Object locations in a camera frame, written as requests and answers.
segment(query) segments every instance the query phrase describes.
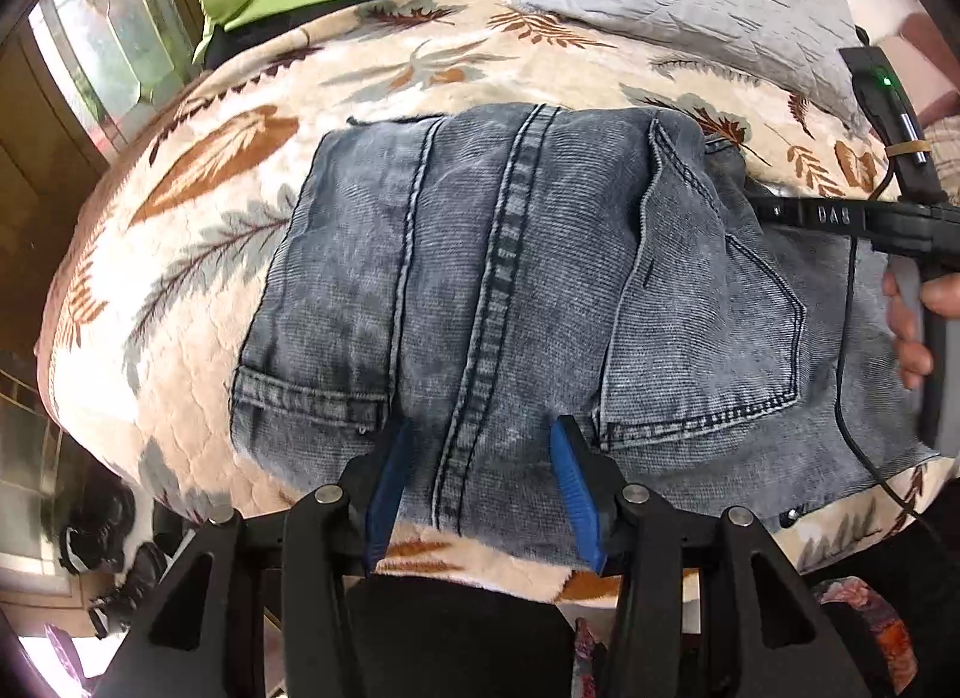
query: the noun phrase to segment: pocket stitching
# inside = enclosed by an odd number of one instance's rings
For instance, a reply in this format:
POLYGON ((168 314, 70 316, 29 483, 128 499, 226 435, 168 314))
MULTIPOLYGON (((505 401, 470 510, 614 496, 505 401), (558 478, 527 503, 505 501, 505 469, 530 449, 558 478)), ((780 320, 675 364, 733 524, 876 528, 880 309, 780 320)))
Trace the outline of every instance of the pocket stitching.
POLYGON ((244 403, 264 411, 276 414, 290 415, 290 417, 305 418, 310 423, 326 424, 334 427, 360 427, 377 429, 383 418, 384 405, 387 398, 381 393, 341 393, 341 391, 316 390, 291 384, 279 378, 258 372, 245 366, 238 366, 234 374, 232 391, 232 411, 236 405, 244 403), (299 398, 302 407, 291 407, 285 402, 287 396, 299 398), (346 413, 368 412, 366 418, 344 420, 330 415, 322 406, 328 402, 335 408, 342 408, 346 413))
POLYGON ((734 427, 738 424, 747 423, 747 421, 757 420, 776 411, 780 411, 796 402, 799 396, 798 378, 800 367, 800 336, 803 335, 803 324, 806 321, 806 308, 798 297, 762 258, 755 252, 747 248, 742 242, 738 241, 730 233, 724 233, 724 239, 728 244, 733 244, 744 256, 746 256, 755 266, 758 266, 775 283, 781 295, 784 295, 793 311, 793 330, 790 343, 790 378, 787 386, 774 396, 767 397, 760 401, 747 403, 745 405, 733 408, 714 411, 694 420, 683 421, 658 421, 657 423, 611 423, 606 429, 607 450, 616 448, 628 448, 633 445, 655 445, 667 444, 667 442, 682 441, 683 439, 694 438, 715 431, 718 427, 734 427), (637 434, 635 438, 615 439, 616 433, 622 433, 629 430, 637 434))
MULTIPOLYGON (((718 211, 716 204, 712 195, 709 193, 709 190, 706 186, 703 185, 702 181, 696 176, 690 167, 680 159, 680 155, 677 153, 676 149, 673 146, 673 143, 670 142, 669 137, 667 137, 662 126, 661 122, 658 119, 655 119, 652 124, 653 131, 651 132, 651 145, 654 146, 656 158, 666 157, 669 159, 670 164, 674 169, 680 174, 680 179, 683 182, 687 183, 693 191, 696 191, 709 205, 709 208, 712 209, 714 215, 717 216, 718 220, 721 220, 722 217, 718 211)), ((659 174, 654 176, 654 180, 651 181, 651 185, 648 188, 648 196, 650 193, 653 193, 656 188, 656 184, 659 183, 659 174)), ((641 207, 644 209, 641 212, 645 212, 645 202, 641 201, 641 207)), ((764 417, 765 415, 774 413, 776 411, 782 410, 787 406, 796 402, 799 396, 799 387, 798 387, 798 378, 800 374, 800 337, 803 335, 803 324, 805 324, 806 319, 806 308, 803 306, 803 303, 800 302, 798 297, 794 295, 793 290, 790 289, 789 285, 786 284, 784 279, 779 276, 776 271, 773 271, 773 268, 767 265, 761 257, 759 257, 755 252, 753 252, 749 247, 746 247, 739 239, 736 239, 736 236, 728 232, 724 232, 724 240, 729 247, 732 245, 737 250, 741 252, 748 260, 754 263, 760 271, 763 271, 768 277, 771 278, 776 288, 781 292, 787 303, 792 308, 792 338, 790 343, 790 374, 787 381, 787 385, 784 388, 781 388, 781 391, 778 391, 774 396, 766 397, 763 400, 747 403, 745 405, 736 406, 733 408, 724 409, 721 411, 714 411, 710 414, 703 415, 702 417, 695 418, 694 420, 683 420, 683 421, 661 421, 660 423, 644 423, 642 425, 633 425, 633 424, 624 424, 624 423, 610 423, 606 429, 606 444, 607 449, 610 451, 616 447, 630 447, 631 445, 653 445, 660 444, 661 442, 674 442, 680 441, 681 439, 694 438, 698 435, 706 434, 715 431, 719 427, 733 427, 738 424, 745 423, 746 421, 756 420, 757 418, 764 417), (632 439, 616 439, 614 440, 614 435, 618 432, 622 432, 624 429, 630 430, 632 433, 640 433, 637 437, 632 439)), ((640 249, 637 250, 637 262, 640 261, 640 258, 643 254, 643 245, 641 242, 640 249)), ((627 283, 624 284, 624 292, 627 289, 627 284, 635 275, 635 268, 632 269, 630 275, 628 276, 627 283)), ((613 333, 611 333, 611 338, 616 336, 618 321, 614 321, 613 333)))
POLYGON ((704 183, 696 176, 693 170, 683 162, 683 159, 680 159, 680 154, 677 153, 673 143, 670 142, 670 138, 667 137, 664 126, 659 120, 654 121, 653 125, 656 127, 653 138, 654 147, 670 160, 670 164, 673 164, 674 169, 680 174, 680 179, 683 180, 683 183, 693 188, 693 191, 696 191, 696 193, 702 196, 704 201, 707 202, 707 205, 709 205, 710 210, 717 215, 717 218, 720 218, 720 211, 716 206, 715 197, 710 194, 709 188, 704 186, 704 183))

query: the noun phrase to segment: human hand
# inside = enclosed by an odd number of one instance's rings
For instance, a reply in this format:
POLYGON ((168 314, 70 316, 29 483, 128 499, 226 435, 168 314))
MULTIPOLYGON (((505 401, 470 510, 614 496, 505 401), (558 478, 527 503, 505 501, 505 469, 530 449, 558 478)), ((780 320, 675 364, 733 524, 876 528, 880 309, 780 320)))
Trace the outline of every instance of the human hand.
MULTIPOLYGON (((890 268, 883 273, 883 293, 890 298, 887 324, 896 336, 894 345, 896 359, 899 360, 899 376, 906 388, 915 390, 923 383, 923 377, 933 371, 933 356, 920 343, 918 317, 904 302, 890 268)), ((920 302, 945 319, 960 319, 960 273, 950 273, 923 284, 920 302)))

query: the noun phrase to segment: jeans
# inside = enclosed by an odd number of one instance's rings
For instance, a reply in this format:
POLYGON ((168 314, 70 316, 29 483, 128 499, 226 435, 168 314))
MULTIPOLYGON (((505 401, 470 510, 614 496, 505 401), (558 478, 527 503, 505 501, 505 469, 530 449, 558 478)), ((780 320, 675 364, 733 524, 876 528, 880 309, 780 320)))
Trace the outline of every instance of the jeans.
MULTIPOLYGON (((848 242, 760 228, 727 140, 655 107, 476 107, 318 147, 232 385, 232 440, 306 492, 400 408, 400 516, 577 562, 548 455, 573 414, 630 481, 764 519, 871 485, 833 420, 848 242)), ((845 375, 883 472, 929 456, 863 251, 845 375)))

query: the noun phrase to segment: jeans seam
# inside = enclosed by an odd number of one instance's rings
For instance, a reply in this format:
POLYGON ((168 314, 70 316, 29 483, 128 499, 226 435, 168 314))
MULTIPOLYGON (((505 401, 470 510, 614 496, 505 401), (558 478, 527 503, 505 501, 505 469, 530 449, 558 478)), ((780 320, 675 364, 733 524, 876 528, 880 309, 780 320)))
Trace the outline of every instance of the jeans seam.
POLYGON ((707 205, 709 205, 710 210, 719 216, 720 211, 716 206, 714 197, 709 193, 709 189, 704 186, 703 182, 696 176, 696 173, 683 162, 683 159, 680 159, 680 154, 677 153, 673 143, 670 142, 670 138, 667 137, 664 126, 659 121, 654 121, 652 126, 654 127, 655 145, 659 145, 665 151, 664 156, 669 159, 670 164, 673 164, 674 169, 680 174, 680 179, 683 180, 683 183, 690 186, 693 191, 696 191, 696 193, 702 196, 704 201, 707 202, 707 205))
MULTIPOLYGON (((539 161, 541 161, 541 155, 542 153, 544 153, 544 141, 546 140, 546 133, 549 130, 550 124, 552 124, 553 119, 557 116, 558 112, 559 112, 558 108, 553 108, 549 118, 544 123, 544 127, 541 129, 541 132, 539 132, 539 136, 536 136, 538 137, 538 143, 536 143, 536 152, 533 154, 533 159, 530 164, 529 178, 526 182, 527 185, 525 188, 525 197, 523 201, 523 214, 521 215, 520 221, 518 222, 518 225, 517 225, 518 227, 517 228, 517 246, 515 247, 514 255, 512 255, 512 273, 511 273, 510 285, 508 287, 508 290, 505 290, 504 292, 506 305, 504 306, 504 309, 503 309, 502 321, 499 327, 500 337, 499 337, 499 343, 497 343, 496 367, 494 368, 494 372, 493 372, 493 381, 491 381, 490 393, 488 393, 488 396, 485 399, 483 415, 480 420, 480 424, 477 425, 477 430, 473 436, 473 441, 470 444, 470 450, 469 450, 469 453, 467 454, 467 464, 464 466, 464 474, 460 480, 460 498, 457 501, 457 535, 463 534, 461 533, 460 525, 461 525, 461 521, 463 519, 463 514, 464 514, 464 497, 466 497, 466 494, 467 494, 467 478, 469 477, 470 466, 473 463, 473 455, 476 453, 477 444, 479 444, 480 442, 480 435, 483 432, 484 425, 486 424, 486 421, 487 421, 488 410, 490 410, 490 401, 491 401, 491 398, 493 397, 494 387, 496 386, 496 376, 500 369, 500 358, 503 354, 503 337, 507 332, 507 319, 509 319, 509 316, 510 316, 510 305, 512 302, 512 295, 514 294, 514 289, 515 289, 515 286, 517 285, 517 273, 520 271, 520 253, 522 252, 523 233, 525 233, 527 228, 527 220, 529 218, 529 212, 530 212, 530 199, 533 196, 533 188, 534 188, 534 181, 536 179, 536 171, 539 169, 539 161)), ((528 129, 526 135, 524 135, 524 140, 527 139, 529 134, 530 134, 530 130, 528 129)))
MULTIPOLYGON (((491 299, 496 296, 497 292, 502 290, 502 287, 498 286, 496 283, 496 270, 499 260, 501 259, 501 256, 498 255, 498 248, 502 231, 507 223, 507 210, 511 198, 512 183, 514 183, 515 178, 515 169, 517 168, 517 163, 520 162, 521 150, 527 137, 527 133, 533 126, 536 118, 542 113, 542 111, 544 111, 544 109, 545 105, 536 106, 533 110, 531 110, 530 114, 522 122, 522 124, 520 124, 520 128, 517 130, 517 134, 515 134, 514 137, 514 143, 512 143, 511 146, 510 156, 507 159, 507 164, 505 164, 503 175, 500 179, 500 187, 497 191, 496 206, 494 206, 493 211, 493 223, 491 224, 490 234, 488 235, 484 272, 480 282, 480 292, 477 295, 477 307, 474 314, 473 327, 472 330, 470 330, 467 359, 464 361, 464 370, 461 374, 457 399, 450 415, 448 431, 446 431, 443 449, 440 452, 440 463, 437 468, 437 474, 434 477, 430 502, 430 519, 434 527, 438 529, 440 529, 440 514, 442 513, 440 509, 442 509, 443 506, 443 497, 445 497, 445 487, 446 483, 448 482, 450 465, 453 461, 455 449, 457 448, 457 444, 459 442, 461 429, 464 422, 464 415, 467 414, 469 410, 472 410, 470 406, 472 406, 473 401, 477 399, 475 394, 476 379, 479 364, 486 356, 483 351, 483 341, 487 335, 487 325, 488 320, 490 319, 491 299)), ((554 109, 550 115, 550 121, 552 121, 553 116, 556 114, 557 110, 554 109)), ((514 258, 515 261, 518 261, 520 258, 520 251, 517 250, 512 252, 512 258, 514 258)), ((499 367, 498 362, 499 360, 497 358, 496 363, 494 364, 493 381, 496 381, 496 370, 499 367)), ((481 403, 483 407, 483 414, 486 413, 486 405, 488 402, 490 402, 490 392, 493 390, 493 381, 491 381, 490 386, 488 387, 487 395, 483 397, 483 403, 481 403)))
POLYGON ((403 319, 407 307, 407 283, 410 278, 410 266, 413 262, 414 229, 416 225, 416 208, 421 195, 421 188, 424 186, 424 175, 430 162, 430 156, 433 153, 433 142, 437 130, 443 124, 443 119, 437 119, 434 124, 427 129, 424 134, 424 141, 421 143, 421 152, 419 153, 416 172, 411 183, 410 194, 407 197, 407 212, 403 217, 403 242, 400 249, 400 267, 397 271, 397 288, 394 292, 394 306, 392 306, 392 322, 390 326, 390 338, 388 348, 390 348, 390 357, 387 370, 387 408, 392 409, 397 391, 400 388, 398 380, 398 369, 400 368, 400 345, 403 340, 403 319))
POLYGON ((279 414, 296 415, 314 423, 376 427, 383 418, 386 396, 377 393, 338 393, 290 384, 248 367, 237 367, 234 373, 234 406, 245 403, 279 414), (331 415, 328 404, 338 413, 331 415), (363 420, 345 420, 344 414, 368 412, 373 416, 363 420))

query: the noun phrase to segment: bed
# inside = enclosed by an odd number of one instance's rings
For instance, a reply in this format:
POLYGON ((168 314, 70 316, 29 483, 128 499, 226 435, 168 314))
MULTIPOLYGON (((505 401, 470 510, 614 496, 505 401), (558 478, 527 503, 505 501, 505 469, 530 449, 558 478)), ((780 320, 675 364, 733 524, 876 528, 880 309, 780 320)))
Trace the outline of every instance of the bed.
MULTIPOLYGON (((724 61, 717 56, 728 53, 703 43, 654 42, 624 28, 623 0, 599 20, 578 1, 369 1, 220 66, 83 207, 37 345, 50 414, 114 471, 198 522, 224 503, 256 516, 307 492, 232 446, 229 384, 317 143, 349 119, 506 101, 654 104, 736 145, 750 177, 772 191, 865 197, 880 181, 882 145, 836 84, 822 83, 816 56, 803 77, 762 55, 724 61)), ((953 476, 952 459, 934 458, 891 484, 922 510, 953 476)), ((779 524, 776 540, 808 571, 908 522, 867 487, 813 511, 784 511, 779 524)), ((599 607, 618 591, 616 580, 575 565, 406 521, 378 570, 599 607)), ((691 576, 685 597, 696 593, 691 576)))

